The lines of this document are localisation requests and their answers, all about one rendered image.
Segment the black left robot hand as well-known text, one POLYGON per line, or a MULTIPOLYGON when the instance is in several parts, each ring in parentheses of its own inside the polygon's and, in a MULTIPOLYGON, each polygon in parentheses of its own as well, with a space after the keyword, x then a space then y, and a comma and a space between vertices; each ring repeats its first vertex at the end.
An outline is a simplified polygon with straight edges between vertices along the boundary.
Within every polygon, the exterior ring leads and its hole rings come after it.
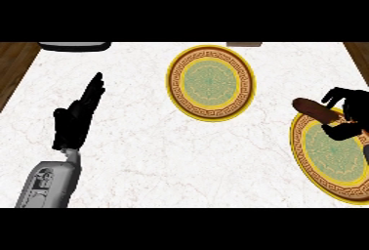
POLYGON ((54 139, 51 148, 79 149, 86 138, 92 113, 104 92, 101 73, 98 72, 85 88, 82 96, 72 101, 67 108, 55 108, 54 118, 54 139))

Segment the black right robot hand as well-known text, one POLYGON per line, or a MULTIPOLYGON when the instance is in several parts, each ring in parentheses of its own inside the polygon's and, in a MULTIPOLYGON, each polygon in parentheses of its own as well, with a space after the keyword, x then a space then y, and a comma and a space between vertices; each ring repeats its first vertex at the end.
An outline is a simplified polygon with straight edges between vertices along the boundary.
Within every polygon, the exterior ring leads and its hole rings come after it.
POLYGON ((339 100, 342 102, 342 115, 345 123, 331 127, 323 125, 326 135, 334 141, 343 141, 361 134, 369 133, 369 92, 334 87, 321 98, 321 103, 331 108, 339 100))

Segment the brown sweet potato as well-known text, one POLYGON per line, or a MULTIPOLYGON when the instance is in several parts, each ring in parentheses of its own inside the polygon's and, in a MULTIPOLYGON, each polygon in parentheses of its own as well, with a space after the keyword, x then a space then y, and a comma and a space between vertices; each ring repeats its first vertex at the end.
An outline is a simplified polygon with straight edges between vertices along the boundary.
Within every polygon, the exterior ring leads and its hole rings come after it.
POLYGON ((292 101, 292 107, 299 113, 309 116, 321 124, 330 124, 331 122, 337 121, 337 114, 317 102, 308 99, 296 98, 292 101))

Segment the yellow green patterned plate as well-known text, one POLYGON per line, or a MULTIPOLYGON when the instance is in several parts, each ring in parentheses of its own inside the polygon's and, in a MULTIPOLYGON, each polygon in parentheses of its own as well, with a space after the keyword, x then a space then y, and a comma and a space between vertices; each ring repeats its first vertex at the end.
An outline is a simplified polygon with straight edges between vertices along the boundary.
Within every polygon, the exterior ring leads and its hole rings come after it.
POLYGON ((168 97, 191 118, 219 122, 247 108, 256 90, 252 68, 240 55, 218 45, 184 50, 165 74, 168 97))
POLYGON ((369 133, 334 141, 321 123, 296 113, 289 126, 289 146, 299 169, 315 187, 342 202, 369 205, 369 133))

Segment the small brown block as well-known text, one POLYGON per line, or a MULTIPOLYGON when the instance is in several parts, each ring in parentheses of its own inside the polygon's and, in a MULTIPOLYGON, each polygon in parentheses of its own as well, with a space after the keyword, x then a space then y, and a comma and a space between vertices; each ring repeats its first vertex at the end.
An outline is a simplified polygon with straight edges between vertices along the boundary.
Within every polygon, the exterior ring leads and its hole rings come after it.
POLYGON ((262 42, 225 42, 227 47, 261 47, 262 42))

